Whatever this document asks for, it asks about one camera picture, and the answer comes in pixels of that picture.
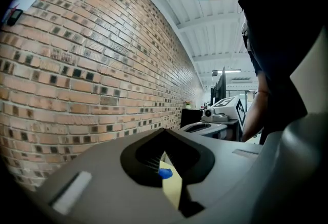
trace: brick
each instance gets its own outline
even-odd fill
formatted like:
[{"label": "brick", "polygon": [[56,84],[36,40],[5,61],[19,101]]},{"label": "brick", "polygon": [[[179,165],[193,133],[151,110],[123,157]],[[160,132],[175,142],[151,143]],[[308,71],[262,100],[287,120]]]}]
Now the brick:
[{"label": "brick", "polygon": [[127,41],[128,43],[130,43],[132,41],[132,39],[127,36],[126,34],[120,32],[119,35],[118,35],[120,38],[122,38],[123,40]]},{"label": "brick", "polygon": [[96,125],[97,116],[57,115],[56,123],[65,125]]},{"label": "brick", "polygon": [[87,103],[87,104],[97,104],[99,102],[99,96],[97,95],[90,95],[86,93],[78,93],[78,92],[70,92],[59,90],[58,98],[71,101],[71,102],[78,102],[78,103]]},{"label": "brick", "polygon": [[1,155],[6,156],[6,157],[12,157],[11,151],[8,148],[0,147],[0,153],[1,153]]},{"label": "brick", "polygon": [[86,47],[90,48],[91,50],[97,51],[99,53],[102,53],[105,49],[103,45],[91,40],[87,40]]},{"label": "brick", "polygon": [[94,83],[99,83],[101,80],[101,75],[100,74],[94,74],[93,76],[93,82]]},{"label": "brick", "polygon": [[140,72],[144,72],[145,71],[145,67],[137,62],[134,63],[133,67],[137,70],[139,70]]},{"label": "brick", "polygon": [[3,109],[2,111],[5,113],[5,114],[8,114],[8,115],[13,115],[13,105],[9,105],[7,103],[3,103]]},{"label": "brick", "polygon": [[74,10],[75,13],[82,15],[85,18],[89,18],[91,16],[91,13],[89,13],[87,10],[83,9],[82,7],[77,7]]},{"label": "brick", "polygon": [[116,133],[106,133],[106,134],[100,134],[98,136],[98,141],[103,142],[103,141],[109,141],[112,139],[116,138]]},{"label": "brick", "polygon": [[35,27],[37,24],[37,19],[27,15],[22,15],[22,17],[19,19],[19,23],[30,27]]},{"label": "brick", "polygon": [[16,149],[26,151],[26,152],[32,152],[32,145],[27,142],[22,141],[15,141]]},{"label": "brick", "polygon": [[136,92],[128,92],[128,98],[130,99],[141,99],[145,98],[144,94],[136,93]]},{"label": "brick", "polygon": [[130,80],[131,83],[133,84],[137,84],[137,85],[140,85],[140,86],[143,86],[145,85],[146,81],[145,80],[142,80],[142,79],[139,79],[135,76],[131,76],[131,80]]},{"label": "brick", "polygon": [[58,140],[58,136],[57,135],[50,135],[50,134],[39,134],[37,136],[38,138],[38,142],[40,144],[58,144],[59,140]]},{"label": "brick", "polygon": [[70,105],[70,113],[89,114],[90,108],[88,105],[72,104]]},{"label": "brick", "polygon": [[82,26],[70,21],[70,20],[66,20],[64,22],[64,27],[66,27],[67,29],[73,30],[74,32],[80,33],[80,31],[82,30]]},{"label": "brick", "polygon": [[75,43],[82,45],[85,42],[86,39],[84,37],[82,37],[81,35],[75,33],[75,34],[72,34],[69,37],[69,40],[74,41]]},{"label": "brick", "polygon": [[60,65],[50,60],[42,60],[40,63],[40,69],[59,73]]},{"label": "brick", "polygon": [[65,112],[67,110],[67,104],[65,102],[37,96],[30,96],[27,104],[31,107],[48,109],[52,111]]},{"label": "brick", "polygon": [[50,45],[51,41],[52,41],[52,35],[50,35],[49,33],[45,33],[36,29],[32,29],[32,28],[27,28],[25,27],[23,29],[23,31],[20,33],[21,36],[35,40],[35,41],[39,41],[43,44],[47,44]]},{"label": "brick", "polygon": [[0,88],[0,98],[4,100],[8,100],[9,98],[9,90],[6,88]]},{"label": "brick", "polygon": [[100,124],[113,124],[117,120],[117,117],[115,115],[106,115],[106,116],[100,116],[99,117],[99,123]]},{"label": "brick", "polygon": [[95,7],[95,8],[98,8],[99,7],[99,2],[97,0],[86,0],[86,3]]},{"label": "brick", "polygon": [[2,116],[0,116],[0,124],[10,126],[11,121],[9,120],[9,117],[2,115]]},{"label": "brick", "polygon": [[64,162],[63,156],[61,155],[46,155],[45,158],[48,163]]},{"label": "brick", "polygon": [[48,7],[48,11],[59,15],[63,15],[65,13],[65,9],[57,5],[50,5]]},{"label": "brick", "polygon": [[137,122],[129,122],[124,124],[124,129],[135,128],[138,126]]},{"label": "brick", "polygon": [[114,78],[118,78],[121,80],[130,80],[130,76],[119,71],[119,69],[122,69],[123,66],[121,63],[113,61],[111,62],[111,67],[113,68],[109,68],[109,67],[101,67],[98,69],[98,72],[105,74],[105,75],[110,75]]},{"label": "brick", "polygon": [[31,62],[31,66],[33,67],[39,67],[41,63],[41,59],[39,57],[33,57],[32,62]]},{"label": "brick", "polygon": [[98,70],[98,63],[94,61],[87,60],[85,58],[80,58],[77,64],[79,67],[97,71]]},{"label": "brick", "polygon": [[41,29],[43,31],[49,32],[52,29],[53,25],[50,22],[38,20],[35,28]]},{"label": "brick", "polygon": [[102,34],[105,37],[109,37],[111,32],[106,30],[105,28],[101,27],[101,26],[95,26],[95,28],[93,28],[93,30],[95,30],[96,32]]},{"label": "brick", "polygon": [[101,80],[101,83],[104,86],[110,86],[110,87],[119,87],[120,85],[120,81],[119,80],[115,80],[109,77],[103,77]]},{"label": "brick", "polygon": [[37,142],[37,138],[36,138],[35,134],[27,133],[27,138],[28,138],[28,141],[30,143],[36,143]]},{"label": "brick", "polygon": [[51,45],[61,48],[65,51],[69,51],[73,46],[71,42],[69,42],[63,38],[60,38],[60,37],[56,37],[55,39],[53,39],[51,42]]},{"label": "brick", "polygon": [[107,97],[107,96],[100,97],[100,104],[105,106],[116,106],[117,101],[118,99],[114,97]]},{"label": "brick", "polygon": [[83,36],[86,36],[86,37],[90,37],[92,35],[92,30],[88,29],[88,28],[82,28],[82,31],[81,31],[81,35]]},{"label": "brick", "polygon": [[0,144],[6,148],[15,149],[14,141],[3,136],[0,137]]},{"label": "brick", "polygon": [[57,25],[63,24],[63,18],[61,16],[58,16],[58,15],[55,15],[55,14],[49,13],[49,12],[47,12],[46,14],[47,14],[46,20],[48,20],[54,24],[57,24]]},{"label": "brick", "polygon": [[81,135],[89,133],[88,126],[68,126],[68,130],[72,135]]},{"label": "brick", "polygon": [[92,92],[93,84],[78,80],[71,81],[71,88],[76,91]]},{"label": "brick", "polygon": [[117,118],[118,123],[126,123],[126,122],[131,122],[131,121],[139,121],[140,116],[138,115],[125,115],[125,116],[119,116]]},{"label": "brick", "polygon": [[14,26],[8,26],[4,25],[2,26],[2,30],[10,33],[20,34],[24,30],[24,26],[22,25],[14,25]]},{"label": "brick", "polygon": [[145,89],[143,87],[132,85],[132,84],[126,83],[126,82],[121,82],[120,88],[129,90],[129,91],[139,92],[139,93],[145,92]]},{"label": "brick", "polygon": [[58,87],[70,88],[70,82],[71,80],[69,78],[58,76],[56,85]]},{"label": "brick", "polygon": [[91,114],[102,114],[102,115],[121,115],[125,113],[123,107],[91,107]]},{"label": "brick", "polygon": [[8,88],[27,92],[27,93],[35,93],[36,92],[36,84],[35,83],[27,81],[27,80],[22,80],[22,79],[18,79],[15,77],[11,77],[11,76],[5,76],[3,85]]},{"label": "brick", "polygon": [[86,20],[86,19],[83,18],[83,17],[79,17],[78,22],[79,22],[79,24],[81,24],[81,25],[87,27],[87,28],[83,28],[83,29],[82,29],[81,34],[83,34],[83,35],[85,35],[85,36],[87,36],[87,37],[90,37],[90,35],[91,35],[91,33],[92,33],[92,30],[96,27],[96,24],[93,23],[93,22],[91,22],[91,21],[89,21],[89,20]]},{"label": "brick", "polygon": [[129,107],[127,108],[127,114],[137,114],[139,113],[140,108],[136,108],[136,107]]},{"label": "brick", "polygon": [[78,145],[72,147],[72,153],[83,153],[93,145]]},{"label": "brick", "polygon": [[56,98],[56,89],[50,86],[39,85],[35,92],[36,95],[46,96],[50,98]]},{"label": "brick", "polygon": [[39,78],[38,78],[38,82],[43,83],[43,84],[49,84],[50,83],[50,77],[51,74],[50,73],[45,73],[45,72],[41,72],[39,74]]},{"label": "brick", "polygon": [[34,110],[34,119],[36,121],[55,123],[55,116],[52,112]]},{"label": "brick", "polygon": [[13,59],[15,51],[9,46],[0,45],[0,56],[7,59]]},{"label": "brick", "polygon": [[13,75],[29,79],[31,73],[32,69],[25,66],[17,66],[14,69]]},{"label": "brick", "polygon": [[134,100],[134,99],[124,99],[121,98],[118,102],[120,106],[129,106],[129,107],[143,107],[144,104],[142,101]]}]

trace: black device on wall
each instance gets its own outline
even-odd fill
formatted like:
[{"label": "black device on wall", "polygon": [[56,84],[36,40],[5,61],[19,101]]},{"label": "black device on wall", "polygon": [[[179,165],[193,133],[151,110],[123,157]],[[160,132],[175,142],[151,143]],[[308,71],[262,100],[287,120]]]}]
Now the black device on wall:
[{"label": "black device on wall", "polygon": [[[218,71],[212,71],[212,78],[218,75]],[[219,102],[221,99],[226,98],[227,92],[227,83],[226,83],[226,69],[225,67],[222,70],[222,75],[220,76],[219,81],[216,83],[216,86],[213,85],[211,88],[211,106]]]},{"label": "black device on wall", "polygon": [[22,13],[23,10],[20,9],[16,9],[15,11],[13,11],[7,21],[7,25],[13,26],[14,24],[16,24],[18,18],[21,16]]},{"label": "black device on wall", "polygon": [[226,98],[226,69],[223,68],[222,75],[220,76],[219,82],[216,84],[215,90],[215,102],[217,103],[221,99]]}]

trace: gray machine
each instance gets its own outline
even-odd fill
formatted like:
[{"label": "gray machine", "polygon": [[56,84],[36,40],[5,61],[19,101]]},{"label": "gray machine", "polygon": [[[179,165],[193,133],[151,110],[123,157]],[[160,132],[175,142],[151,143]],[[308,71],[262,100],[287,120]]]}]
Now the gray machine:
[{"label": "gray machine", "polygon": [[207,136],[216,139],[226,139],[228,127],[223,124],[197,122],[186,125],[180,130],[188,133],[196,133],[202,136]]},{"label": "gray machine", "polygon": [[202,136],[241,141],[245,111],[239,96],[221,99],[204,110],[201,122],[180,128]]},{"label": "gray machine", "polygon": [[[255,223],[319,167],[327,119],[309,115],[264,146],[166,129],[119,138],[63,166],[32,199],[58,223]],[[157,174],[164,151],[182,177],[179,210]]]}]

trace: blue tab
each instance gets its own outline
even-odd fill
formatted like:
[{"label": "blue tab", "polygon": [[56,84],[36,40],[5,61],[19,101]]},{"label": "blue tab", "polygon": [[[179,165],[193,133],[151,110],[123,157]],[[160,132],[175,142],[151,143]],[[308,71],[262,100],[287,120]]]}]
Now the blue tab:
[{"label": "blue tab", "polygon": [[171,169],[159,169],[158,175],[160,175],[162,179],[168,179],[173,176],[173,172]]}]

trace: ceiling beam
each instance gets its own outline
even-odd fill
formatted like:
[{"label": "ceiling beam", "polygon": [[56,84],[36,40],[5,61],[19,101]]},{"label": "ceiling beam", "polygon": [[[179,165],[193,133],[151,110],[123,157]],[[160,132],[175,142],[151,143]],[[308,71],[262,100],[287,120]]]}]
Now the ceiling beam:
[{"label": "ceiling beam", "polygon": [[227,53],[227,54],[212,54],[193,57],[194,62],[203,62],[210,60],[226,60],[226,59],[245,59],[250,57],[248,53]]},{"label": "ceiling beam", "polygon": [[179,25],[177,25],[177,28],[179,29],[180,32],[186,32],[186,31],[194,29],[194,28],[206,26],[213,22],[238,21],[239,18],[240,18],[239,13],[215,14],[215,15],[210,15],[210,16],[198,18],[195,20],[191,20],[191,21],[179,24]]},{"label": "ceiling beam", "polygon": [[[206,91],[210,92],[212,85],[205,85]],[[253,83],[253,84],[247,84],[247,85],[235,85],[235,84],[227,84],[226,88],[227,91],[249,91],[249,90],[254,90],[258,89],[258,84]]]},{"label": "ceiling beam", "polygon": [[[253,77],[253,76],[256,76],[254,71],[241,71],[240,73],[226,73],[225,75],[235,76],[235,77],[243,77],[243,76]],[[199,76],[202,79],[212,79],[212,73],[203,73],[203,74],[199,74]]]}]

